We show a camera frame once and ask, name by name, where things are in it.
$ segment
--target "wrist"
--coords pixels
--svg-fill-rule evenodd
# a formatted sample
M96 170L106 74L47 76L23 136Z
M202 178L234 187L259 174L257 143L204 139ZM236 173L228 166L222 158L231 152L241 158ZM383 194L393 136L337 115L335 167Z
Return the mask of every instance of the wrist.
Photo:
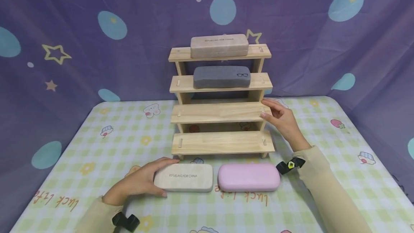
M301 135L301 137L290 140L289 144L293 152L311 148L311 145L308 143L308 141L303 135Z
M128 190L119 181L106 192L102 197L102 202L111 206L123 206L128 196Z

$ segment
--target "purple fabric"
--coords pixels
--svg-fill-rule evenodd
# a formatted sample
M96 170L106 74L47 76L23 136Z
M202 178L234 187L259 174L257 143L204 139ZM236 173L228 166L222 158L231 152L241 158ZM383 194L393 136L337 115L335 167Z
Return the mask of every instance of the purple fabric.
M10 230L51 171L33 167L33 154L51 141L64 149L103 101L100 89L122 101L174 99L169 85L176 70L167 61L172 47L188 46L194 36L248 29L261 32L259 43L272 52L263 67L274 85L271 96L333 97L414 201L408 151L414 137L412 0L364 0L346 21L329 18L333 0L234 0L237 12L227 25L210 17L212 1L0 0L0 27L21 46L17 56L0 56L0 232ZM125 37L104 34L101 11L123 20ZM62 45L71 58L62 65L45 60L42 45ZM51 50L51 57L61 56ZM332 90L345 73L355 76L354 86ZM46 90L50 80L58 85L55 92Z

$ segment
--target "person's left hand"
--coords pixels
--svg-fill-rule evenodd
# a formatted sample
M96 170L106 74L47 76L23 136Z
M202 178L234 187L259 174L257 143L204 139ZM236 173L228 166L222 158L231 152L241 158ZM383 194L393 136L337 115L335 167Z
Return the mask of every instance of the person's left hand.
M126 198L130 195L147 193L167 197L167 194L163 189L160 189L153 184L153 177L156 171L167 165L178 163L179 161L180 160L169 159L168 157L161 157L160 159L144 165L112 186L112 188L103 196L102 201L109 205L122 206Z

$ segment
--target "hand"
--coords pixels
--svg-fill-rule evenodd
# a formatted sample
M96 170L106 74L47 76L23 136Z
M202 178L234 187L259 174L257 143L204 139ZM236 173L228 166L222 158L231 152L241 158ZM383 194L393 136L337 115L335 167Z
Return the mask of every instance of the hand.
M169 159L168 157L161 157L160 159L144 165L112 186L112 188L103 196L102 201L109 205L122 206L125 203L126 198L130 195L147 193L167 197L167 194L163 189L160 189L153 184L153 177L156 171L167 165L178 163L179 161L180 160Z
M263 99L262 104L270 107L273 116L261 113L261 118L276 127L280 134L289 142L294 152L311 148L302 132L300 132L292 110L285 108L273 99Z

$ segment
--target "table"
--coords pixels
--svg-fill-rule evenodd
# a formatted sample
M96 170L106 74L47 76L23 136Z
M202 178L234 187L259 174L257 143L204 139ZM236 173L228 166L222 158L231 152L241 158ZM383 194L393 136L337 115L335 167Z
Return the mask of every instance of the table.
M411 232L414 206L373 153L341 107L330 97L278 99L291 108L307 140L318 145L373 232ZM176 101L103 102L92 109L12 232L73 232L92 201L136 166L171 156L170 124ZM249 124L239 124L240 130ZM277 151L259 154L186 156L215 170L210 193L168 193L132 198L127 209L145 233L312 233L324 226L296 171L282 176L276 192L224 193L216 174L224 163L287 161L291 149L271 125Z

